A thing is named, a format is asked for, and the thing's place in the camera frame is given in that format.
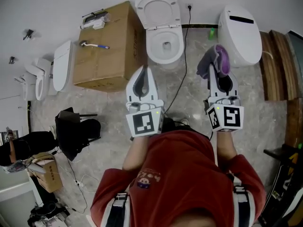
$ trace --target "cartoon print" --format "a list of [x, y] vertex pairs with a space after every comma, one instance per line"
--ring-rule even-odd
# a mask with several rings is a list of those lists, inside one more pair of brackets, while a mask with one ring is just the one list
[[158, 183], [160, 179], [161, 173], [145, 168], [143, 171], [140, 171], [137, 176], [137, 186], [147, 189], [153, 182]]
[[138, 180], [137, 186], [141, 187], [141, 188], [149, 188], [150, 187], [150, 180], [148, 180], [147, 178], [144, 178], [144, 177], [140, 178]]

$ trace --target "shoulder strap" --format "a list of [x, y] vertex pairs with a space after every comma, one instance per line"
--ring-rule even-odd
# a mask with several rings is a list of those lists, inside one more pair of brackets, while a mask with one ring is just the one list
[[129, 227], [130, 198], [127, 192], [121, 192], [107, 204], [100, 227]]
[[233, 177], [233, 227], [251, 227], [255, 219], [255, 202], [251, 192], [247, 191], [239, 178]]

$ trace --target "white toilet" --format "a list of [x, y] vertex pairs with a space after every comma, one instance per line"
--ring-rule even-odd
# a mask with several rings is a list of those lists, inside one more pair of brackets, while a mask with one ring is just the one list
[[50, 61], [39, 58], [31, 64], [26, 64], [25, 69], [36, 76], [36, 98], [41, 101], [47, 95], [56, 95], [53, 87], [52, 64]]
[[53, 60], [53, 86], [56, 91], [71, 91], [76, 88], [72, 83], [77, 47], [71, 41], [55, 51]]
[[219, 19], [218, 40], [234, 67], [255, 65], [261, 58], [262, 42], [256, 21], [240, 6], [225, 6]]
[[178, 0], [136, 0], [137, 14], [146, 29], [146, 51], [165, 69], [179, 65], [184, 51]]
[[21, 77], [15, 78], [15, 81], [22, 85], [23, 100], [32, 101], [36, 99], [36, 77], [29, 72], [25, 72]]

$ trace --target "blue toilet brush handle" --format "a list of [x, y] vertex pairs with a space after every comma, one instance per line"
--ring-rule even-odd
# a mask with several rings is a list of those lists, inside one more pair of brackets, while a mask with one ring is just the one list
[[103, 49], [109, 49], [108, 46], [104, 46], [104, 45], [100, 45], [100, 44], [98, 44], [98, 47], [103, 48]]

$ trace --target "wooden panel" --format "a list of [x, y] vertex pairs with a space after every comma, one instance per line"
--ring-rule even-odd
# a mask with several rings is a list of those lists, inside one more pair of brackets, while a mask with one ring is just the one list
[[298, 78], [287, 39], [282, 33], [273, 30], [269, 32], [269, 35], [273, 42], [277, 63], [283, 67], [282, 73], [286, 79], [287, 99], [295, 99], [299, 97]]
[[264, 98], [270, 101], [283, 101], [287, 99], [286, 80], [282, 75], [283, 69], [281, 65], [277, 63], [277, 55], [271, 37], [268, 33], [260, 32], [262, 47], [264, 52], [262, 53], [260, 60], [260, 68], [262, 72]]
[[297, 148], [302, 143], [303, 99], [287, 101], [285, 144]]

